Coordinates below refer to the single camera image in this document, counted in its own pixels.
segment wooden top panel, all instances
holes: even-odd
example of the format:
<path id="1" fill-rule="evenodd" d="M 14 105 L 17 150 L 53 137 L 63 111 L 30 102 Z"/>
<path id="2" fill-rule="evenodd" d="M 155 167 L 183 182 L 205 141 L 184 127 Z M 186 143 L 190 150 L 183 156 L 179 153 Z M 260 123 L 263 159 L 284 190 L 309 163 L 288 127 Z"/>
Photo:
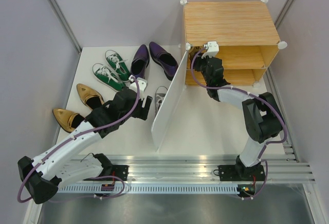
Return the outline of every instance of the wooden top panel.
<path id="1" fill-rule="evenodd" d="M 203 46 L 275 45 L 280 41 L 266 5 L 256 2 L 191 2 L 184 6 L 187 42 Z"/>

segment brown shoe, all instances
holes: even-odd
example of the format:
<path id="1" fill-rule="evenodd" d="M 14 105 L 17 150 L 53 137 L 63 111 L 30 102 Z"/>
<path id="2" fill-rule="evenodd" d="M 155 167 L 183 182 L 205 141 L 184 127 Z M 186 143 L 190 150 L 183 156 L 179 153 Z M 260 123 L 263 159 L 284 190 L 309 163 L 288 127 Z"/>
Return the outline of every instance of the brown shoe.
<path id="1" fill-rule="evenodd" d="M 82 121 L 84 121 L 84 117 L 70 110 L 54 108 L 52 113 L 61 128 L 63 128 L 68 133 L 73 132 L 74 129 L 77 128 Z"/>
<path id="2" fill-rule="evenodd" d="M 94 89 L 84 84 L 77 84 L 77 92 L 80 100 L 91 110 L 104 104 L 103 97 Z"/>

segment wooden cabinet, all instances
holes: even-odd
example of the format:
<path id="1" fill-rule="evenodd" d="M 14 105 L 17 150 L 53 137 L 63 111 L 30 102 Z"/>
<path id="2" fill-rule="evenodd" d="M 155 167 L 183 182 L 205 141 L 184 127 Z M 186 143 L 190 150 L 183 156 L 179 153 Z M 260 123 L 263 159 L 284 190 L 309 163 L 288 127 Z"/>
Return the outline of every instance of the wooden cabinet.
<path id="1" fill-rule="evenodd" d="M 224 77 L 234 85 L 259 81 L 278 53 L 279 35 L 266 5 L 255 2 L 190 2 L 184 6 L 186 42 L 192 45 L 187 69 L 196 51 L 209 41 L 220 46 Z M 198 80 L 205 83 L 200 72 Z M 190 71 L 186 84 L 196 85 Z"/>

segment gray floor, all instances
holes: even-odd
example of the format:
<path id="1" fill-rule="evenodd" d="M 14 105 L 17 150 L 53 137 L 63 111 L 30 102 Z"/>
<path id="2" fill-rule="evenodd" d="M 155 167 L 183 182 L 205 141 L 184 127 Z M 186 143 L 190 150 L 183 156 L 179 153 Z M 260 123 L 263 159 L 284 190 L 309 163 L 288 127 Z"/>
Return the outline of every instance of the gray floor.
<path id="1" fill-rule="evenodd" d="M 58 194 L 54 199 L 76 196 Z M 78 199 L 46 203 L 41 218 L 40 224 L 314 223 L 301 189 L 276 185 L 267 185 L 261 195 L 251 201 L 227 195 L 127 194 L 104 201 Z"/>

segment shoe insole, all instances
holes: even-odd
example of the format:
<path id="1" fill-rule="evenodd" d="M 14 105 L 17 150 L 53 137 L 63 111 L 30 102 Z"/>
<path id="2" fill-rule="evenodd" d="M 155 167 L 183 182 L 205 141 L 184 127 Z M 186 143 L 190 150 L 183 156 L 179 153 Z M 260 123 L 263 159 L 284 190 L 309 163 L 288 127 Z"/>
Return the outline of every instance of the shoe insole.
<path id="1" fill-rule="evenodd" d="M 159 59 L 169 66 L 176 66 L 176 60 L 170 54 L 162 54 Z"/>
<path id="2" fill-rule="evenodd" d="M 84 121 L 84 118 L 80 114 L 77 114 L 72 121 L 71 127 L 77 128 L 82 121 Z"/>
<path id="3" fill-rule="evenodd" d="M 138 75 L 141 73 L 141 71 L 143 70 L 143 67 L 145 65 L 145 61 L 143 60 L 136 60 L 133 64 L 132 64 L 132 74 L 133 75 Z"/>
<path id="4" fill-rule="evenodd" d="M 89 107 L 91 107 L 91 109 L 98 108 L 102 105 L 101 100 L 99 99 L 99 97 L 89 98 L 86 103 Z"/>

